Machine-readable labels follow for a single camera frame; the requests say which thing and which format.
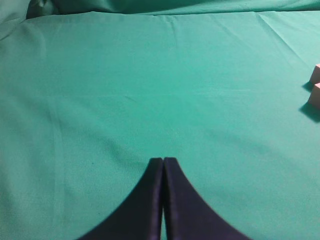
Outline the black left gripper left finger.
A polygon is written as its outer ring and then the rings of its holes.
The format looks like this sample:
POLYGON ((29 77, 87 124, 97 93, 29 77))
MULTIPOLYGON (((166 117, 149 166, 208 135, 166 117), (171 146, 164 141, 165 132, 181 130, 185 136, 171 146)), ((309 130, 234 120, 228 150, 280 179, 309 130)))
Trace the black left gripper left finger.
POLYGON ((127 198, 81 240, 159 240, 162 226, 163 160, 149 160, 127 198))

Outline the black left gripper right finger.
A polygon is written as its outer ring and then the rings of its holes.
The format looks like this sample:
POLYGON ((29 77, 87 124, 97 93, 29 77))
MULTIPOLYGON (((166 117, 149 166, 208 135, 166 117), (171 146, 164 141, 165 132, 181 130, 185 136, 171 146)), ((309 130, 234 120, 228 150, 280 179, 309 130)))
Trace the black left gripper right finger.
POLYGON ((168 240, 248 240, 198 194, 178 160, 163 160, 163 209, 168 240))

